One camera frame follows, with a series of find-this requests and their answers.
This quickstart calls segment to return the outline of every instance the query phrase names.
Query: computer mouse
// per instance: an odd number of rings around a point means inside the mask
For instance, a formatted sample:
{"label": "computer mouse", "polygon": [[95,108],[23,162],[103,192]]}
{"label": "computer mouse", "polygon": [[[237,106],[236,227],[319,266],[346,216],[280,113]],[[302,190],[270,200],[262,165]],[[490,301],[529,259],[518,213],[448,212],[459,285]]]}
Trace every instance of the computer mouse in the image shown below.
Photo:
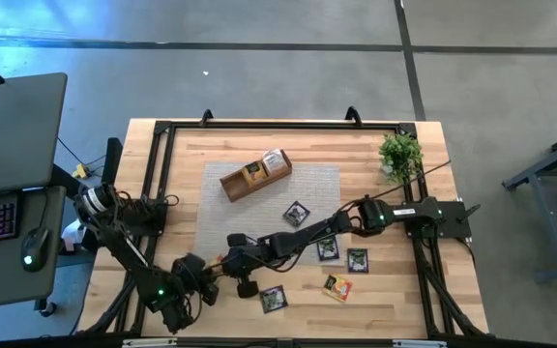
{"label": "computer mouse", "polygon": [[34,228],[27,233],[20,250],[20,263],[25,271],[37,272],[44,267],[49,235],[50,231],[45,227]]}

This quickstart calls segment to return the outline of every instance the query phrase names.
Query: potted plant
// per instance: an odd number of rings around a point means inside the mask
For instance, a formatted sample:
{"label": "potted plant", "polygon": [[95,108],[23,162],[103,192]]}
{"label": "potted plant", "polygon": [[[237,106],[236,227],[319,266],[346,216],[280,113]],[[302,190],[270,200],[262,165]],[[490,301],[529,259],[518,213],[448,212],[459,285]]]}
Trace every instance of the potted plant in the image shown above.
{"label": "potted plant", "polygon": [[379,147],[382,170],[389,182],[403,184],[412,175],[421,171],[423,154],[421,145],[410,134],[384,135],[384,143]]}

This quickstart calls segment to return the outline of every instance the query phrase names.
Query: wooden tray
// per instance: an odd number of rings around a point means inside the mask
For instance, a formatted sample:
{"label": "wooden tray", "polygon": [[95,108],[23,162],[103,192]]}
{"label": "wooden tray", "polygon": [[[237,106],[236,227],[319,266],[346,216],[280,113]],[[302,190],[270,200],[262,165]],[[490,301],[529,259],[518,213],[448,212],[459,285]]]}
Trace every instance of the wooden tray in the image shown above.
{"label": "wooden tray", "polygon": [[[244,173],[242,173],[242,170],[238,170],[236,172],[233,172],[221,178],[220,183],[222,184],[222,188],[224,189],[224,192],[227,193],[227,197],[229,197],[229,201],[235,202],[238,199],[257,191],[258,189],[265,188],[271,183],[275,182],[276,180],[291,174],[291,170],[292,170],[291,160],[289,160],[289,157],[285,154],[284,151],[280,150],[280,153],[282,154],[282,157],[285,159],[285,163],[287,163],[287,166],[283,167],[281,170],[272,173],[267,178],[255,182],[254,185],[252,186],[250,186],[249,182],[247,182],[247,179],[244,177]],[[264,170],[266,170],[267,173],[268,168],[266,168],[266,165],[263,164],[263,162],[262,165],[264,167]]]}

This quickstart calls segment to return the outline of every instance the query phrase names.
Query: gray floor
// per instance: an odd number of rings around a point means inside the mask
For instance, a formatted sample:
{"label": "gray floor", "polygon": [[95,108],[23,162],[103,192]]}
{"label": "gray floor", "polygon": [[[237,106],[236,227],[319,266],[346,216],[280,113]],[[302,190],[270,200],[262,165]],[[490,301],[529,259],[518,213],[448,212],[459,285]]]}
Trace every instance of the gray floor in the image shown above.
{"label": "gray floor", "polygon": [[[557,0],[404,0],[412,44],[557,46]],[[0,0],[0,39],[179,43],[400,44],[391,0]],[[529,188],[500,183],[557,140],[557,55],[416,54],[427,120],[441,121],[460,195],[482,203],[474,250],[491,331],[557,343],[557,281]],[[0,47],[0,73],[65,72],[60,136],[84,160],[131,117],[414,120],[401,52]],[[57,162],[75,160],[58,149]],[[86,266],[57,271],[63,310],[0,307],[0,339],[68,333]],[[78,286],[70,286],[75,281]]]}

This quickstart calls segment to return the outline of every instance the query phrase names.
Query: wooden table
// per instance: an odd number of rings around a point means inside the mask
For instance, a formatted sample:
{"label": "wooden table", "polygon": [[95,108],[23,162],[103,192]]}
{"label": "wooden table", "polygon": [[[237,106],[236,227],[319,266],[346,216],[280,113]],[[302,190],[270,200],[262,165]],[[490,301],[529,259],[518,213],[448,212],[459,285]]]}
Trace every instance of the wooden table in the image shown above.
{"label": "wooden table", "polygon": [[[155,121],[133,119],[128,129],[115,185],[133,197],[138,197],[141,192]],[[441,124],[418,122],[416,125],[425,155],[425,170],[447,161],[449,155]],[[192,250],[201,174],[206,162],[253,161],[268,149],[282,148],[294,162],[337,165],[340,168],[340,200],[344,203],[366,193],[375,194],[392,187],[380,173],[377,147],[382,144],[383,135],[380,130],[178,130],[166,194],[177,194],[181,203],[169,209],[164,234],[156,250],[155,264],[170,270],[175,258]],[[157,190],[162,153],[160,149],[153,194]],[[429,194],[439,200],[456,198],[453,172],[449,165],[427,175],[426,182]],[[402,190],[384,199],[390,204],[399,204],[403,199]],[[257,270],[252,279],[258,281],[259,288],[282,284],[289,302],[288,308],[269,314],[263,313],[258,298],[238,298],[235,280],[223,277],[218,282],[220,294],[217,303],[214,306],[204,305],[199,320],[178,335],[425,337],[413,248],[402,224],[395,224],[383,234],[367,239],[355,235],[340,237],[344,247],[368,249],[368,275],[347,274],[345,268],[320,266],[296,266],[286,274]],[[441,240],[440,250],[449,291],[473,323],[486,332],[479,284],[470,254],[455,240]],[[329,273],[344,274],[353,281],[347,303],[342,304],[321,293],[321,286]],[[98,320],[122,287],[123,279],[123,268],[108,250],[102,248],[96,258],[85,298],[80,330]],[[437,296],[432,295],[431,301],[436,323],[442,328]],[[127,328],[132,323],[135,308],[136,293],[129,306]],[[159,313],[152,314],[147,310],[143,335],[170,335]]]}

